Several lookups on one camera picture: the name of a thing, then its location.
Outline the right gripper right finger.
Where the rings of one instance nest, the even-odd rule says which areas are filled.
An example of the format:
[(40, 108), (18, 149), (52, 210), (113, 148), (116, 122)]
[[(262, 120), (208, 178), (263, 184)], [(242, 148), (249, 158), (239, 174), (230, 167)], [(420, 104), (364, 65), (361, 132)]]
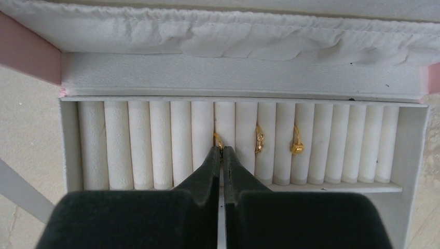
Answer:
[(391, 248), (375, 206), (358, 193), (278, 192), (223, 149), (227, 248)]

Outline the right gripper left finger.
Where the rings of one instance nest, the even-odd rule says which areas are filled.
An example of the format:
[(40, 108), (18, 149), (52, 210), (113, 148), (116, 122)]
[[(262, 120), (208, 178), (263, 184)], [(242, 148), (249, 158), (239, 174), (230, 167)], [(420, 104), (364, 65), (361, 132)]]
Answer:
[(38, 248), (217, 248), (220, 149), (172, 190), (66, 194)]

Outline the pink jewelry box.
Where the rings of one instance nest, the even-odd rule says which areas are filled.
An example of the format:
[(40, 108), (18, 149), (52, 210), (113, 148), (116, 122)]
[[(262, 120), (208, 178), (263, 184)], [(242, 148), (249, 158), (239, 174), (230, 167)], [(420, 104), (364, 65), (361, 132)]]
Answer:
[(282, 192), (357, 192), (405, 248), (439, 1), (1, 1), (1, 65), (60, 88), (67, 192), (163, 190), (213, 137)]

